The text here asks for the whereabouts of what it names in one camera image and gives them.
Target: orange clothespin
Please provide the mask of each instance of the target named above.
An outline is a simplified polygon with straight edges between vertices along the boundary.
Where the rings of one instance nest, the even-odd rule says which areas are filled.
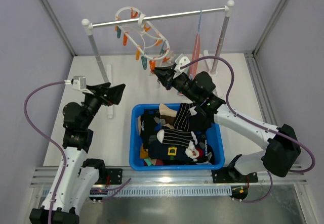
[[[149,31],[151,29],[151,26],[146,27],[146,23],[144,24],[144,30],[145,32]]]
[[[163,39],[155,40],[155,46],[158,46],[160,43],[162,43]]]
[[[127,45],[127,39],[128,37],[126,36],[128,32],[124,33],[124,40],[123,40],[123,45],[126,46]]]
[[[167,58],[167,57],[165,57],[165,58],[163,58],[163,63],[165,63],[165,62],[167,62],[168,60],[170,59],[170,57],[169,58]]]
[[[155,69],[155,61],[150,61],[151,73],[154,74],[153,70]]]
[[[137,15],[138,15],[138,12],[134,13],[134,10],[132,8],[132,10],[131,10],[131,18],[136,18]]]
[[[136,60],[137,60],[137,61],[140,59],[140,50],[139,50],[140,47],[141,47],[141,46],[138,46],[138,49],[137,49],[137,51],[136,51]]]

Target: gray wall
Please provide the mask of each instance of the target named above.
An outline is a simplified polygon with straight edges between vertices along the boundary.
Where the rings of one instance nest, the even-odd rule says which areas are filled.
[[[324,209],[324,0],[290,0],[258,55],[275,113],[315,154],[308,182]],[[300,160],[308,166],[309,157]]]
[[[92,22],[114,20],[118,9],[134,6],[146,15],[186,12],[222,7],[228,0],[49,0],[75,52],[92,54],[81,26],[81,20]],[[278,0],[234,0],[235,9],[228,25],[224,51],[253,50]],[[201,20],[201,48],[215,50],[220,34],[223,13],[203,15]],[[154,21],[156,28],[170,41],[171,49],[192,52],[197,33],[198,16]],[[129,43],[123,46],[113,27],[94,32],[99,51],[120,54],[135,52]]]
[[[28,186],[48,146],[27,123],[23,103],[35,88],[63,80],[72,57],[38,0],[0,0],[0,14],[0,216],[23,223]],[[54,86],[30,100],[30,117],[47,134],[62,93]]]

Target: clothespin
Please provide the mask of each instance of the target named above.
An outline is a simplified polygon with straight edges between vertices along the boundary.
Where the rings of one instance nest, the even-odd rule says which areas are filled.
[[[143,69],[146,70],[146,68],[147,68],[147,58],[145,56],[142,56],[141,60],[142,60]]]
[[[128,39],[128,37],[127,37],[127,34],[128,32],[126,32],[125,34],[124,34],[124,40],[123,40],[123,45],[124,46],[126,46],[127,45],[127,39]]]
[[[138,12],[134,13],[134,9],[131,8],[131,18],[136,18],[138,15]]]
[[[168,50],[168,49],[166,49],[166,50],[163,49],[165,44],[166,44],[166,41],[163,40],[163,44],[162,44],[162,47],[161,47],[161,50],[160,50],[160,55],[164,55],[164,53]]]
[[[155,61],[150,61],[151,73],[154,74],[153,70],[155,69]]]
[[[162,41],[163,41],[162,39],[159,39],[159,40],[156,39],[155,40],[155,46],[158,46],[160,43],[162,43]]]
[[[116,27],[117,27],[117,38],[120,38],[120,35],[122,34],[122,31],[118,26],[116,26]]]
[[[168,61],[169,59],[170,59],[170,57],[169,57],[169,58],[167,58],[167,57],[163,58],[163,61],[162,61],[162,63],[165,63],[165,62],[167,62],[167,61]]]
[[[138,61],[139,59],[140,59],[140,50],[139,50],[139,48],[140,48],[141,46],[138,46],[138,49],[136,50],[136,60]]]
[[[146,27],[146,23],[144,24],[144,30],[145,32],[149,31],[151,29],[151,26]]]

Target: sock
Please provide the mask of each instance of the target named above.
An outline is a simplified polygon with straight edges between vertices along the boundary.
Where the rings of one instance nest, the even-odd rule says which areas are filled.
[[[160,104],[158,109],[159,109],[160,115],[166,115],[166,116],[171,116],[171,117],[176,117],[176,115],[177,115],[176,110],[170,109],[164,104]]]
[[[152,163],[149,158],[145,158],[144,161],[146,162],[147,166],[151,166]]]
[[[200,113],[189,115],[188,122],[190,131],[206,131],[212,127],[211,122]]]
[[[147,151],[144,150],[143,144],[141,145],[140,149],[140,159],[145,159],[148,158],[148,153]]]
[[[162,129],[174,129],[174,127],[170,124],[166,124],[166,125],[162,126]]]
[[[193,161],[193,159],[187,156],[186,149],[186,147],[181,145],[167,145],[155,141],[148,146],[148,155],[152,159],[176,160],[181,162]]]
[[[149,138],[156,135],[161,129],[160,114],[158,110],[144,110],[141,116],[141,138],[143,141],[143,148],[148,148]]]
[[[193,106],[194,104],[180,104],[180,108],[173,123],[175,129],[189,131],[188,117],[191,115],[190,108]]]
[[[183,161],[176,161],[176,160],[163,160],[163,164],[164,166],[175,166],[175,165],[194,165],[194,163],[192,162],[183,162]]]
[[[149,158],[149,159],[154,166],[163,166],[164,165],[163,161],[160,159],[151,159],[151,158]]]
[[[186,149],[186,155],[193,159],[194,162],[197,162],[197,158],[200,158],[204,155],[204,151],[200,148],[195,148],[193,142],[190,142],[189,147]]]
[[[168,115],[161,115],[160,118],[161,118],[161,120],[164,120],[166,122],[166,124],[173,125],[174,119],[176,117],[172,117],[172,116],[168,116]]]
[[[157,139],[160,143],[168,145],[178,145],[189,148],[190,142],[197,145],[196,135],[191,132],[184,132],[176,129],[162,129],[157,133]]]
[[[197,165],[211,165],[215,164],[215,156],[213,148],[209,145],[207,145],[207,151],[205,155],[198,159],[196,162]]]

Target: metal frame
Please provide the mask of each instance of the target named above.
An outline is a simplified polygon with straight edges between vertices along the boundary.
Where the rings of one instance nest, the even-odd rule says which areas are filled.
[[[234,6],[234,1],[229,0],[227,2],[227,5],[225,5],[222,8],[214,8],[214,9],[206,9],[206,10],[198,10],[198,11],[191,11],[191,12],[184,12],[184,13],[174,13],[174,14],[165,14],[165,15],[157,15],[157,16],[151,16],[151,17],[144,17],[141,20],[142,21],[154,21],[154,20],[161,20],[161,19],[167,19],[167,18],[180,18],[180,17],[187,17],[192,15],[199,15],[201,13],[213,13],[213,12],[225,12],[224,22],[221,30],[221,34],[219,37],[219,42],[217,44],[216,49],[216,56],[219,56],[222,50],[223,41],[229,21],[229,17],[231,15],[232,8]],[[99,70],[101,72],[101,75],[104,79],[104,82],[109,82],[109,79],[107,77],[105,68],[103,66],[101,56],[98,51],[98,47],[95,42],[95,38],[93,36],[93,29],[100,28],[100,27],[108,27],[108,26],[117,26],[117,25],[123,25],[123,24],[130,24],[130,23],[137,23],[139,22],[140,18],[132,18],[132,19],[125,19],[125,20],[115,20],[115,21],[109,21],[109,22],[102,22],[102,23],[91,23],[88,19],[82,20],[82,25],[85,28],[86,34],[88,36],[89,42],[91,44],[93,53],[95,55]],[[213,67],[210,71],[211,74],[216,73],[216,67],[217,67],[218,60],[214,60]]]
[[[268,124],[278,125],[258,63],[252,55],[252,52],[245,53],[244,56],[248,65],[254,91],[257,96],[262,119]]]
[[[241,183],[214,184],[212,172],[210,170],[176,170],[176,171],[135,171],[129,166],[107,166],[110,168],[122,168],[123,180],[125,183],[132,178],[128,187],[169,187],[175,188],[183,186],[241,186]],[[30,186],[32,188],[50,187],[54,181],[58,167],[38,167],[35,170]],[[292,169],[301,169],[295,164]],[[269,185],[270,180],[267,172],[258,172],[258,183],[251,185]],[[285,178],[273,175],[274,185],[307,184],[305,175],[302,173],[288,173]],[[94,185],[94,187],[104,188],[104,185]]]
[[[50,20],[52,21],[57,33],[59,34],[59,36],[63,40],[66,48],[70,51],[72,56],[76,56],[76,53],[74,52],[74,49],[73,49],[70,41],[68,40],[68,38],[67,38],[67,36],[66,36],[66,34],[65,34],[59,20],[57,19],[53,9],[51,8],[51,5],[49,4],[49,2],[47,0],[39,0],[39,2],[44,7],[47,15],[49,16]]]
[[[273,14],[271,15],[270,20],[267,23],[267,26],[265,27],[264,31],[262,32],[261,37],[259,38],[259,41],[257,42],[257,45],[253,51],[253,56],[257,56],[258,52],[260,51],[261,46],[263,45],[264,41],[268,37],[270,31],[273,29],[275,24],[277,23],[279,17],[281,16],[282,12],[284,11],[287,3],[289,0],[280,0],[277,7],[275,8]]]
[[[309,185],[295,185],[295,190],[306,223],[319,223],[314,211],[313,195],[310,191]]]

